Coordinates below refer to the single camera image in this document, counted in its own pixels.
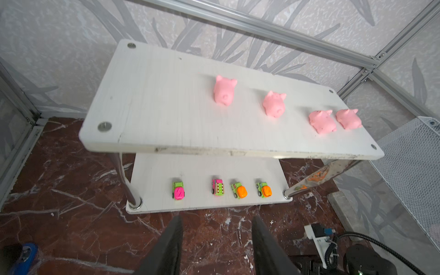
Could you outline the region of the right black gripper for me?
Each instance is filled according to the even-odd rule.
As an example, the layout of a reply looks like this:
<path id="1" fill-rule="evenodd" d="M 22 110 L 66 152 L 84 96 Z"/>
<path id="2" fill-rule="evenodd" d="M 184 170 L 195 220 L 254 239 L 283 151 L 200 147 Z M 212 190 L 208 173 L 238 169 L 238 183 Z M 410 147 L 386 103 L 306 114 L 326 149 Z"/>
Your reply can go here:
<path id="1" fill-rule="evenodd" d="M 324 269 L 319 256 L 292 256 L 292 262 L 301 275 L 396 275 L 395 265 L 382 258 L 373 249 L 354 245 L 346 250 L 343 270 Z"/>

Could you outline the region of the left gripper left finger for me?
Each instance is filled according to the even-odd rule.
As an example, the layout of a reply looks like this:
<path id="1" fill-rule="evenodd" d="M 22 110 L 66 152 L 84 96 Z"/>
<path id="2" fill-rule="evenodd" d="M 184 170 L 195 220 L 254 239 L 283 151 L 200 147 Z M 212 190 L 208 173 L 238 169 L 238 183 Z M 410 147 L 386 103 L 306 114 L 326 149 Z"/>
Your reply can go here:
<path id="1" fill-rule="evenodd" d="M 178 215 L 171 220 L 134 275 L 179 275 L 182 242 L 182 219 Z"/>

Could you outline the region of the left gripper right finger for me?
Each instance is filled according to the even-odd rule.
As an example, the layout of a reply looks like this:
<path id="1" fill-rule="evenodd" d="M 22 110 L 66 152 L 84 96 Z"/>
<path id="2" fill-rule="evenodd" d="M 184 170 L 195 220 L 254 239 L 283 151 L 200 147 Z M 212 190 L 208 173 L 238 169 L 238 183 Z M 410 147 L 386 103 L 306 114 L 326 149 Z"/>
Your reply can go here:
<path id="1" fill-rule="evenodd" d="M 286 255 L 263 220 L 252 219 L 254 265 L 257 275 L 298 275 L 299 270 Z"/>

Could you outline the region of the pink green toy truck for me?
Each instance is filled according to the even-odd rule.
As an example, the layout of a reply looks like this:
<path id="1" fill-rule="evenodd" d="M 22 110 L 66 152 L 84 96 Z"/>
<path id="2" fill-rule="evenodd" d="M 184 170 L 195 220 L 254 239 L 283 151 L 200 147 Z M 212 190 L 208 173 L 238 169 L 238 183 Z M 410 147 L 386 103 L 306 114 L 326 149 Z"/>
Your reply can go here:
<path id="1" fill-rule="evenodd" d="M 213 179 L 212 194 L 220 197 L 224 195 L 224 184 L 221 179 Z"/>
<path id="2" fill-rule="evenodd" d="M 173 182 L 173 194 L 172 197 L 179 201 L 185 197 L 185 190 L 183 182 Z"/>

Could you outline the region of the orange green toy truck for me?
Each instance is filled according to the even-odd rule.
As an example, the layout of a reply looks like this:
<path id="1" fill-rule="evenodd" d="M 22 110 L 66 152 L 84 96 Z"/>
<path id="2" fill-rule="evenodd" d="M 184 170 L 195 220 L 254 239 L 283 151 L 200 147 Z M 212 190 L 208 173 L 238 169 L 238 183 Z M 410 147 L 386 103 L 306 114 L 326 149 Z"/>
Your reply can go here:
<path id="1" fill-rule="evenodd" d="M 231 185 L 231 189 L 233 191 L 233 195 L 237 199 L 246 198 L 248 193 L 246 188 L 242 185 L 241 182 L 236 182 Z"/>
<path id="2" fill-rule="evenodd" d="M 256 188 L 259 197 L 268 198 L 272 196 L 272 189 L 266 182 L 258 182 L 256 183 Z"/>

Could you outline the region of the pink toy pig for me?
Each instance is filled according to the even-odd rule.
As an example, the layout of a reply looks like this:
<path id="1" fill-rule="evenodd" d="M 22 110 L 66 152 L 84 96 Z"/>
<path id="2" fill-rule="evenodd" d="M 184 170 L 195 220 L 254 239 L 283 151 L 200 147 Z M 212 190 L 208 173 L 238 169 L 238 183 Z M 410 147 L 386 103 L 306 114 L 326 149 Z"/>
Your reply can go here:
<path id="1" fill-rule="evenodd" d="M 309 123 L 320 135 L 336 132 L 336 123 L 331 115 L 333 110 L 313 111 L 309 114 Z"/>
<path id="2" fill-rule="evenodd" d="M 263 100 L 265 114 L 270 117 L 279 118 L 285 112 L 286 93 L 276 93 L 269 91 Z"/>
<path id="3" fill-rule="evenodd" d="M 228 79 L 218 75 L 214 86 L 214 101 L 229 106 L 233 102 L 236 85 L 236 79 Z"/>
<path id="4" fill-rule="evenodd" d="M 336 120 L 345 130 L 362 128 L 362 121 L 358 117 L 358 109 L 340 110 L 336 113 Z"/>

